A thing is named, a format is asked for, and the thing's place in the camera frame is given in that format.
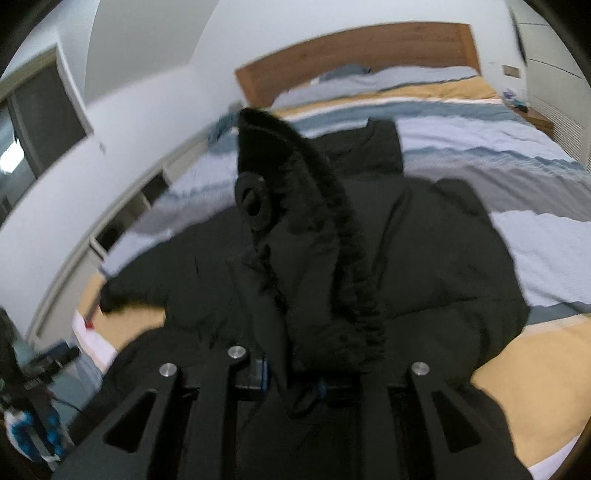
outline bedside table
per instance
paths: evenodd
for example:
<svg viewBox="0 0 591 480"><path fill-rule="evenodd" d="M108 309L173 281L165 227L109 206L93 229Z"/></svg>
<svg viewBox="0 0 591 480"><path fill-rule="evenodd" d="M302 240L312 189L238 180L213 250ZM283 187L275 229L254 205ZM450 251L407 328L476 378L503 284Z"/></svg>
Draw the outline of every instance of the bedside table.
<svg viewBox="0 0 591 480"><path fill-rule="evenodd" d="M534 110L531 107L527 113L522 112L521 110L513 107L511 108L511 110L521 115L538 130L548 135L552 140L554 139L554 124L552 123L552 120L550 120L549 118L542 115L537 110Z"/></svg>

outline metal screw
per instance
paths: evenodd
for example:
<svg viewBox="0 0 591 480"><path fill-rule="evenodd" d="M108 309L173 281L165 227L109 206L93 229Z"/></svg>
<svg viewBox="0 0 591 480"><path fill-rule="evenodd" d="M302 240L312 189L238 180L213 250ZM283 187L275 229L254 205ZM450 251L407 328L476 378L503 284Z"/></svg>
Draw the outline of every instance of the metal screw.
<svg viewBox="0 0 591 480"><path fill-rule="evenodd" d="M176 374L177 370L178 369L175 364L164 364L164 365L160 365L158 372L163 377L172 377L173 375Z"/></svg>
<svg viewBox="0 0 591 480"><path fill-rule="evenodd" d="M414 362L412 366L413 372L415 375L422 377L429 373L429 366L425 362Z"/></svg>
<svg viewBox="0 0 591 480"><path fill-rule="evenodd" d="M246 349L240 345L231 346L228 349L228 355L234 360L238 360L239 358L242 358L246 355Z"/></svg>

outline wall vent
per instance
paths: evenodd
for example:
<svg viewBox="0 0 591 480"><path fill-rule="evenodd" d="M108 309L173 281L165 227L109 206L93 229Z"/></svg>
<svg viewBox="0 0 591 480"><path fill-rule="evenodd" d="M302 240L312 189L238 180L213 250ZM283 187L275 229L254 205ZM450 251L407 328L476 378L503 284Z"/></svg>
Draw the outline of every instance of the wall vent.
<svg viewBox="0 0 591 480"><path fill-rule="evenodd" d="M532 107L542 115L554 122L554 140L564 148L565 152L582 164L587 161L586 152L583 152L583 139L585 129L571 117L565 115L549 103L533 96Z"/></svg>

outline wooden headboard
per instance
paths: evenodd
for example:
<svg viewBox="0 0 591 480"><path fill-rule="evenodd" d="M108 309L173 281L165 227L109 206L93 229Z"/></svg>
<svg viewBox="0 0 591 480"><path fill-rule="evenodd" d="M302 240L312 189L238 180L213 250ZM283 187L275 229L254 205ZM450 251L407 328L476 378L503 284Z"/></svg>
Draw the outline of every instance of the wooden headboard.
<svg viewBox="0 0 591 480"><path fill-rule="evenodd" d="M252 106L271 106L289 88L337 67L356 63L372 70L396 65L467 65L480 72L470 25L393 23L355 28L272 53L236 70Z"/></svg>

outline black down jacket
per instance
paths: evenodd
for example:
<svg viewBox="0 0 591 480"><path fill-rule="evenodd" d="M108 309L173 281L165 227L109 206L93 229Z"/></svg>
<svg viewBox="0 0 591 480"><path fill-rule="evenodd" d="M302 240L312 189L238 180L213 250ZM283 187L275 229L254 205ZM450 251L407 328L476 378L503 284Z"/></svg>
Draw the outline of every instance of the black down jacket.
<svg viewBox="0 0 591 480"><path fill-rule="evenodd" d="M104 312L140 302L164 307L167 320L119 355L73 439L162 361L199 364L211 349L240 344L264 351L274 374L269 399L239 418L243 478L348 471L350 413L315 403L298 381L314 373L380 369L402 385L409 364L427 362L469 391L510 442L498 406L469 381L521 332L528 306L472 188L403 175L390 121L306 140L246 109L239 132L239 173L265 180L270 210L246 189L239 208L187 228L107 282ZM285 413L310 410L303 419ZM340 440L326 446L328 438ZM304 459L310 452L322 452L322 469L316 454Z"/></svg>

